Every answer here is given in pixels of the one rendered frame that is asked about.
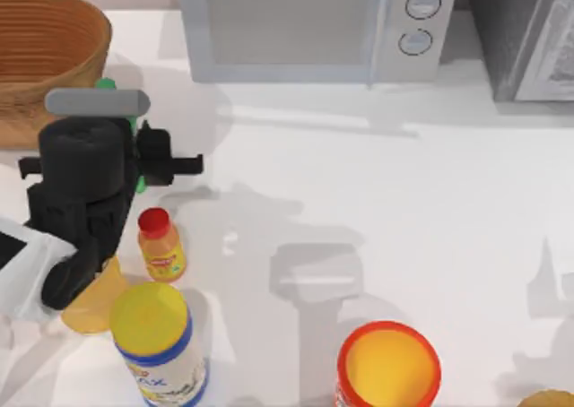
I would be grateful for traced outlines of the orange bottle with red cap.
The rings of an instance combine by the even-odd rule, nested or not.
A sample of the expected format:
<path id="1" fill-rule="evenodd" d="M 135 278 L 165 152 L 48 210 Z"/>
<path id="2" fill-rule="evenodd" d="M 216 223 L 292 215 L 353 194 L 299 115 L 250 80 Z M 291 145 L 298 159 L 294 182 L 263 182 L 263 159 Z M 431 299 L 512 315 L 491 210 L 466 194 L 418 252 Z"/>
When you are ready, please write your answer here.
<path id="1" fill-rule="evenodd" d="M 178 229 L 169 213 L 151 207 L 138 217 L 138 243 L 150 277 L 159 282 L 174 282 L 187 269 L 187 259 Z"/>

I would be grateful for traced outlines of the woven wooden basket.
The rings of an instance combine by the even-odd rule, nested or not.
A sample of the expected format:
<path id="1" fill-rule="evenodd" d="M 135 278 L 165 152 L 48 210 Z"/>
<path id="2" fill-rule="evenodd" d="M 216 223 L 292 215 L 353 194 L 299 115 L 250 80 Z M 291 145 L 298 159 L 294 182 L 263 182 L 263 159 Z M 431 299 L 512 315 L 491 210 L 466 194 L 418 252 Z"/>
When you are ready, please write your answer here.
<path id="1" fill-rule="evenodd" d="M 91 88 L 106 64 L 112 26 L 84 0 L 0 0 L 0 150 L 29 150 L 55 116 L 55 88 Z"/>

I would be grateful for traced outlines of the yellow cup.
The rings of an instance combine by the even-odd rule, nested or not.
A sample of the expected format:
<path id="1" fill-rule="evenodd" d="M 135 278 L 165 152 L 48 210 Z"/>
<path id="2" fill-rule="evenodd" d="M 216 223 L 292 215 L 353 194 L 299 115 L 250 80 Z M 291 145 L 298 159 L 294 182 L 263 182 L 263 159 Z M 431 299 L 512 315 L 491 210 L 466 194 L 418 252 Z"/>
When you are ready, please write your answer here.
<path id="1" fill-rule="evenodd" d="M 103 270 L 61 313 L 63 323 L 82 333 L 104 333 L 109 329 L 109 314 L 116 299 L 129 287 L 114 255 L 103 265 Z"/>

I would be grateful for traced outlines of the microwave oven door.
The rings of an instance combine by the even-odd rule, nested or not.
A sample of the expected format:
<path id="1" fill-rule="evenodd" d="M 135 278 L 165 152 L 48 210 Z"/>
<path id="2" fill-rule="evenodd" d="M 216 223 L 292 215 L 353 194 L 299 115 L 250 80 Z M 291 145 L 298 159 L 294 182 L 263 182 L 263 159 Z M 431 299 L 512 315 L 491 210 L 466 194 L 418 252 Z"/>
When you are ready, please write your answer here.
<path id="1" fill-rule="evenodd" d="M 375 80 L 387 0 L 178 0 L 196 82 Z"/>

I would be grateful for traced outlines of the white canister with yellow lid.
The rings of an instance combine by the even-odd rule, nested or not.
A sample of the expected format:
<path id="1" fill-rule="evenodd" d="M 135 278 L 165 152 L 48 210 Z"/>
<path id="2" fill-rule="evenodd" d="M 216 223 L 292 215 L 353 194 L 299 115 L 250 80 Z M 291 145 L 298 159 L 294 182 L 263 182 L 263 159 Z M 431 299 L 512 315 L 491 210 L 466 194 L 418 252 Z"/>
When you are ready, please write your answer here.
<path id="1" fill-rule="evenodd" d="M 210 364 L 178 289 L 156 281 L 128 288 L 110 310 L 109 329 L 149 407 L 197 407 Z"/>

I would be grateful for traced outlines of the pale microwave oven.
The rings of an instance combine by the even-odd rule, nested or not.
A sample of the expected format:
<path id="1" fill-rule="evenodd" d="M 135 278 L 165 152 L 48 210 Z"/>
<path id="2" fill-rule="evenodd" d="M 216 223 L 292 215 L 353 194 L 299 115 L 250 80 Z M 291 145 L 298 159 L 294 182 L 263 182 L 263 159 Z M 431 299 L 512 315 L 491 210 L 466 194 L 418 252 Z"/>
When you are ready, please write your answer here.
<path id="1" fill-rule="evenodd" d="M 384 16 L 378 23 L 375 80 L 364 84 L 425 82 L 435 77 L 455 0 L 442 0 L 439 11 L 424 21 L 414 20 L 406 13 L 406 1 L 387 0 Z M 398 40 L 404 33 L 417 29 L 427 30 L 433 37 L 433 45 L 421 56 L 406 56 L 398 48 Z"/>

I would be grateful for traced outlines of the round microwave knob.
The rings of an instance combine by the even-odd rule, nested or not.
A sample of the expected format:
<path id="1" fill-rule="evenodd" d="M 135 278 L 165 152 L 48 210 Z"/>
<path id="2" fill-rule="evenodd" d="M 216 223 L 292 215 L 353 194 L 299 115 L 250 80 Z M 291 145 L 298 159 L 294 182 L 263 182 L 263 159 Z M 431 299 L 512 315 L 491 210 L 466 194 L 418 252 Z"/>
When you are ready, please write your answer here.
<path id="1" fill-rule="evenodd" d="M 431 49 L 433 37 L 427 30 L 417 29 L 404 33 L 397 45 L 406 56 L 421 56 Z"/>
<path id="2" fill-rule="evenodd" d="M 442 0 L 407 0 L 405 11 L 412 19 L 424 21 L 433 17 L 441 5 Z"/>

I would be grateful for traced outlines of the red canister with yellow lid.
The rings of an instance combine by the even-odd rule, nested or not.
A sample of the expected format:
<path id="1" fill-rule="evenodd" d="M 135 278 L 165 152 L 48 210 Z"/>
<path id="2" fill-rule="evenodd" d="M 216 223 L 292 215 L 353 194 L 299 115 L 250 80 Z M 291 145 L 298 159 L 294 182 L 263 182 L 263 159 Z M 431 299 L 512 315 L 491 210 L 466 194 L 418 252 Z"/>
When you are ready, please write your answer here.
<path id="1" fill-rule="evenodd" d="M 334 407 L 431 407 L 441 365 L 429 341 L 408 325 L 373 321 L 344 340 Z"/>

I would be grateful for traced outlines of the brown bread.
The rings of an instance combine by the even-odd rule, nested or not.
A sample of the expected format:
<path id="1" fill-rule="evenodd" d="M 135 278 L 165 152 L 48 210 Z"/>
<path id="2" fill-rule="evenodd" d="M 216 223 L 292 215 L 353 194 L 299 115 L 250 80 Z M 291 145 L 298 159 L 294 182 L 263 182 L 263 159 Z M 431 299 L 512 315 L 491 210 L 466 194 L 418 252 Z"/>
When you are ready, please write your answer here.
<path id="1" fill-rule="evenodd" d="M 530 394 L 517 407 L 574 407 L 574 393 L 544 389 Z"/>

